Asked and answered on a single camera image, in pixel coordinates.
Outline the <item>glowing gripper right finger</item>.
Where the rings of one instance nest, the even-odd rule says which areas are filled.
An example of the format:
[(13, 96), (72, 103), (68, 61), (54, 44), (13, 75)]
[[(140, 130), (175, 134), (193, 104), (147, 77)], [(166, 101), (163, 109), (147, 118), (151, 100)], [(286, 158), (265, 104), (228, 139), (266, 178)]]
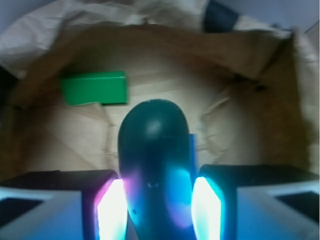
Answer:
[(210, 165), (195, 180), (198, 240), (317, 240), (320, 178), (289, 165)]

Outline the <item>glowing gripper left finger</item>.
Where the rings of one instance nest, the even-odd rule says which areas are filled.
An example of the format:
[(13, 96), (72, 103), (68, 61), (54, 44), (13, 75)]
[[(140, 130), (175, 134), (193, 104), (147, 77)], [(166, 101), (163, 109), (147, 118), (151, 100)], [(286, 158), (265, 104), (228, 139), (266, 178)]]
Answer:
[(123, 183), (111, 169), (28, 172), (0, 184), (3, 240), (123, 240)]

